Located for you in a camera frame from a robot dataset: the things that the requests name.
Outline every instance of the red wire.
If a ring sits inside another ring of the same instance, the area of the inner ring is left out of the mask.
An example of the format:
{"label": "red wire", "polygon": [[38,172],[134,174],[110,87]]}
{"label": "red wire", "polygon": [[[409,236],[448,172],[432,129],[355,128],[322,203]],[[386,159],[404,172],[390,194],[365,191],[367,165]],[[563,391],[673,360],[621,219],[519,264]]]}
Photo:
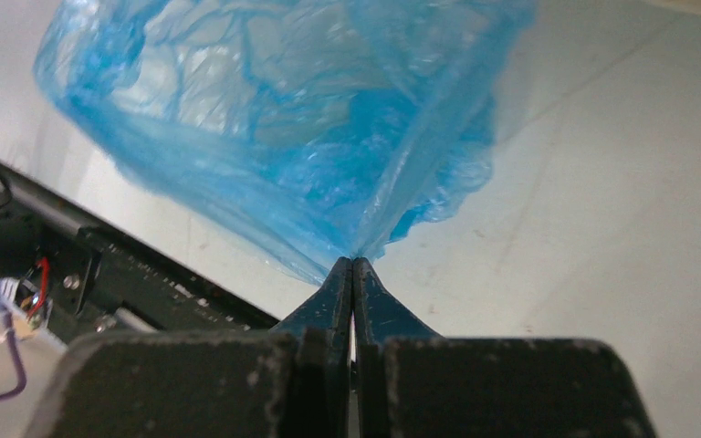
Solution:
{"label": "red wire", "polygon": [[26,319],[30,320],[31,317],[42,307],[44,302],[47,301],[47,288],[49,286],[49,261],[46,257],[41,257],[38,262],[39,267],[41,267],[41,288],[38,292],[38,301],[33,308],[28,310]]}

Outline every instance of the crumpled plastic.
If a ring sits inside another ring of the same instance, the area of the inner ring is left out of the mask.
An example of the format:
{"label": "crumpled plastic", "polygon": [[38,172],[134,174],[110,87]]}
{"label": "crumpled plastic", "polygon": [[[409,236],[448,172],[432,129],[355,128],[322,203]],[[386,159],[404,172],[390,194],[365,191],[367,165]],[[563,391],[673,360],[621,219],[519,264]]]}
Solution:
{"label": "crumpled plastic", "polygon": [[65,0],[37,84],[133,180],[320,283],[491,175],[533,0]]}

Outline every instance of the bolt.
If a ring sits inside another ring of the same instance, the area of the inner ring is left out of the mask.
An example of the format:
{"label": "bolt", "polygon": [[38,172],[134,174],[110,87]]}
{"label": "bolt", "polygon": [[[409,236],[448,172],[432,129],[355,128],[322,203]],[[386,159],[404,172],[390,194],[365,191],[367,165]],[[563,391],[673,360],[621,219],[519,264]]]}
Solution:
{"label": "bolt", "polygon": [[108,329],[112,329],[116,325],[117,319],[115,319],[112,315],[103,315],[95,320],[95,331],[101,333]]}
{"label": "bolt", "polygon": [[79,284],[81,284],[81,280],[76,274],[63,278],[63,287],[66,289],[76,290],[79,287]]}

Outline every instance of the purple cable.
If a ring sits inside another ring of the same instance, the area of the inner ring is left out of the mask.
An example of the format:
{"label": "purple cable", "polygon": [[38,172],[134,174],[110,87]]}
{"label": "purple cable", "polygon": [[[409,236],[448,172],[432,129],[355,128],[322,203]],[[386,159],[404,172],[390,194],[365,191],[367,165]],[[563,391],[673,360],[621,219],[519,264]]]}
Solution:
{"label": "purple cable", "polygon": [[15,366],[17,374],[17,385],[12,390],[0,394],[0,402],[3,402],[19,395],[26,388],[28,378],[26,367],[23,365],[23,360],[20,359],[20,351],[17,350],[17,337],[15,336],[15,327],[12,325],[12,314],[9,313],[9,309],[6,308],[1,299],[0,282],[0,314],[3,315],[4,329],[6,330],[6,345],[9,348],[9,355],[12,357],[12,364]]}

